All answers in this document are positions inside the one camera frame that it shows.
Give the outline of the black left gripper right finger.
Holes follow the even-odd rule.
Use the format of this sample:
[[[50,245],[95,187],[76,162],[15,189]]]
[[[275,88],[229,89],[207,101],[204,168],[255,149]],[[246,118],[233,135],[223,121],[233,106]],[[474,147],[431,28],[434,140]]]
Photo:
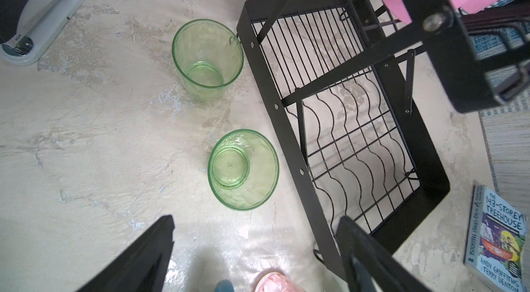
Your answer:
[[[335,234],[350,291],[428,291],[350,217],[340,219]]]

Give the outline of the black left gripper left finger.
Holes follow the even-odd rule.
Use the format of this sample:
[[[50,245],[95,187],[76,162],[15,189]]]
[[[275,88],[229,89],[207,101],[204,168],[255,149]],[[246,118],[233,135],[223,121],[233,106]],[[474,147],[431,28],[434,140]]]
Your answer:
[[[160,217],[80,291],[161,291],[173,251],[172,215]]]

